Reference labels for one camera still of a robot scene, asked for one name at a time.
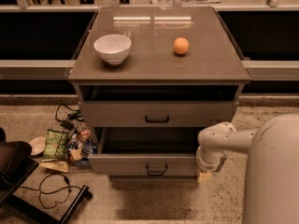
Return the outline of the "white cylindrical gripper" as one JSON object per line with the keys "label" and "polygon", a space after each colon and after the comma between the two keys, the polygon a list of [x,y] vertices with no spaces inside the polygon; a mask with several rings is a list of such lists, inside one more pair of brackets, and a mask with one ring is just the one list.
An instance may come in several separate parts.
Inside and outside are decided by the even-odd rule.
{"label": "white cylindrical gripper", "polygon": [[198,182],[204,183],[212,177],[212,173],[221,170],[226,162],[226,155],[223,152],[212,152],[199,147],[196,151],[196,162],[201,171],[198,173]]}

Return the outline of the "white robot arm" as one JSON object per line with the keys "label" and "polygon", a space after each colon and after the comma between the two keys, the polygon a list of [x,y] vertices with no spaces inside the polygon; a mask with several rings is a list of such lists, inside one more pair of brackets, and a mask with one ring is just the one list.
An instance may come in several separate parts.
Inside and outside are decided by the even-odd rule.
{"label": "white robot arm", "polygon": [[299,114],[283,114],[258,129],[238,131],[229,122],[197,137],[199,170],[212,172],[224,151],[248,155],[242,224],[299,224]]}

